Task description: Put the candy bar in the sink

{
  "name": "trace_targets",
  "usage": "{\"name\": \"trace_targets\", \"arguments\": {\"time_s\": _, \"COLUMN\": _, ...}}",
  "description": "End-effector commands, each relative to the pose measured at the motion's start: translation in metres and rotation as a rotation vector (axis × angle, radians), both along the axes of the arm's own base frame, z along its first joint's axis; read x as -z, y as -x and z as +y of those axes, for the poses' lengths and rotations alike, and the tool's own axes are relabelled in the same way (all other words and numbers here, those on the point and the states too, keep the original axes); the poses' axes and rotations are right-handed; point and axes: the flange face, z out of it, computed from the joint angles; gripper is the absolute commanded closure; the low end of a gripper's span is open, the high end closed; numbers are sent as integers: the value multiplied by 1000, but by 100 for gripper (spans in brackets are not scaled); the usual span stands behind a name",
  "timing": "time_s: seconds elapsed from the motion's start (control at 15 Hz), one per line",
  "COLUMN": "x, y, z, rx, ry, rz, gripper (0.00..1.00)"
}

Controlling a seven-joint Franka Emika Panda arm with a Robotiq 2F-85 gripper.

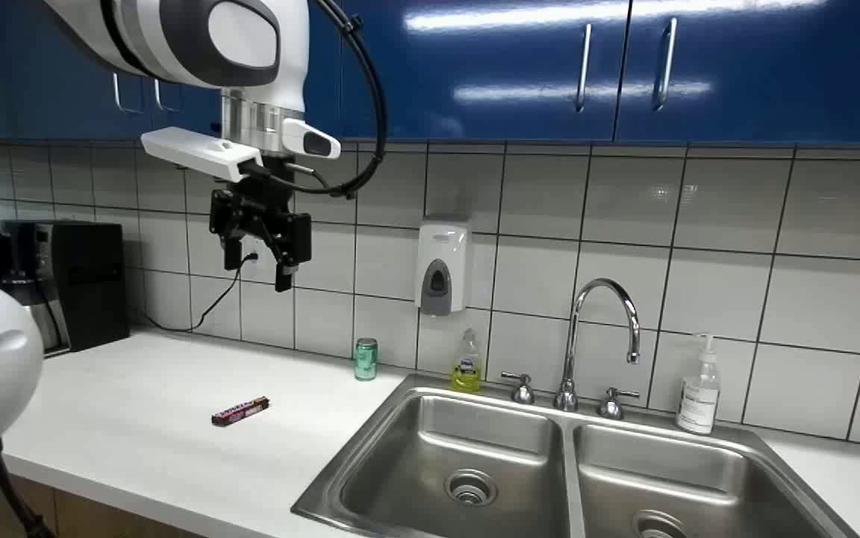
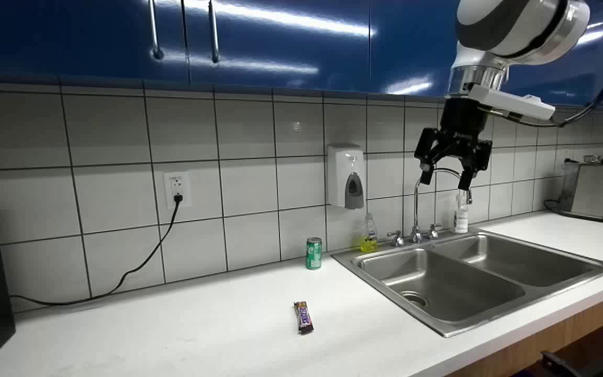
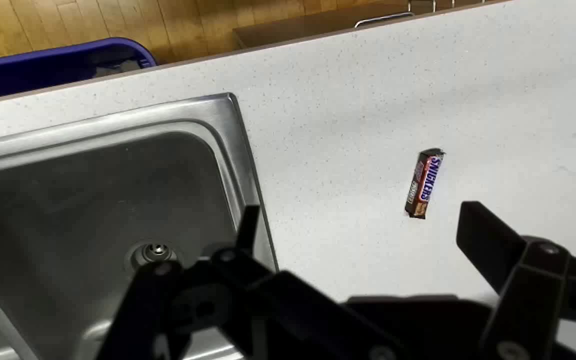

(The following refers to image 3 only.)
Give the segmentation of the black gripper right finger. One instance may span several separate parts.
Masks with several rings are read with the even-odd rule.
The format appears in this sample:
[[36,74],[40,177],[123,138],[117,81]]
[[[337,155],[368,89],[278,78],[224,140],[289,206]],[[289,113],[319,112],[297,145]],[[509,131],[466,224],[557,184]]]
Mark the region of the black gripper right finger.
[[576,322],[576,255],[539,235],[523,235],[483,201],[460,204],[457,244],[499,301],[481,337],[485,360],[576,360],[557,339]]

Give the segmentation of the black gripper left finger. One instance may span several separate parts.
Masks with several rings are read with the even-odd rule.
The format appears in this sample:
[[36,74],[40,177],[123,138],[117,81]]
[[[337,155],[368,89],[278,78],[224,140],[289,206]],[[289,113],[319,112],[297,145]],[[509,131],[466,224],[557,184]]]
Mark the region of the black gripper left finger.
[[191,267],[142,266],[96,360],[182,360],[202,330],[219,330],[249,360],[335,360],[339,346],[307,307],[320,293],[253,258],[259,221],[261,207],[247,206],[233,245]]

